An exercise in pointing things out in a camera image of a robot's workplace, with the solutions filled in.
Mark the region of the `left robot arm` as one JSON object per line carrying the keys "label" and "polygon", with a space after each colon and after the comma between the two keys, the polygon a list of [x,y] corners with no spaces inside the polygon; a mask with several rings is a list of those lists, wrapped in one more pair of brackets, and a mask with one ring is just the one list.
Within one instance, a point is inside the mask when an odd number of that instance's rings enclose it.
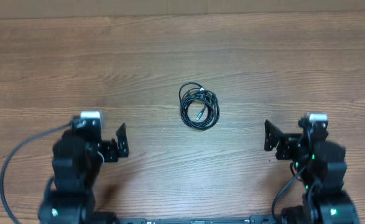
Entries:
{"label": "left robot arm", "polygon": [[38,211],[44,224],[119,223],[114,212],[95,210],[93,186],[105,163],[129,156],[126,125],[116,139],[102,140],[101,124],[95,119],[72,121],[71,127],[53,145],[52,168],[44,199]]}

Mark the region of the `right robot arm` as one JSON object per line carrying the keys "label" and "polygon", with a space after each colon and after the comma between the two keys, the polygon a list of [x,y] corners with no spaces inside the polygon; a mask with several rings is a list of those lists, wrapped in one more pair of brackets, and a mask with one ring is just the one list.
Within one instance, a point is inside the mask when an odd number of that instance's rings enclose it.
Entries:
{"label": "right robot arm", "polygon": [[269,120],[265,121],[265,151],[276,150],[278,160],[290,161],[292,180],[305,187],[302,205],[272,212],[276,223],[360,222],[356,207],[343,190],[346,149],[327,140],[328,120],[302,117],[298,121],[302,133],[283,133]]}

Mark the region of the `brown cardboard back panel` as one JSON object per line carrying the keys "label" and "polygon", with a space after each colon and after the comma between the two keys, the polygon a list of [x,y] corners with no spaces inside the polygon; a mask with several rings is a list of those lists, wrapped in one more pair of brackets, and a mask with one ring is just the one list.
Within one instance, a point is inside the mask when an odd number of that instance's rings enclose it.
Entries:
{"label": "brown cardboard back panel", "polygon": [[0,0],[0,19],[365,11],[365,0]]}

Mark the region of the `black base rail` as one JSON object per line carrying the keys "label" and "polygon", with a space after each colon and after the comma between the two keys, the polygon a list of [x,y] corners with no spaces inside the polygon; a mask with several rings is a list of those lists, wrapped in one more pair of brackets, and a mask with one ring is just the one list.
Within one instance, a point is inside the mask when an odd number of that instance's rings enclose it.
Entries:
{"label": "black base rail", "polygon": [[237,218],[120,218],[120,224],[277,224],[272,215],[251,215]]}

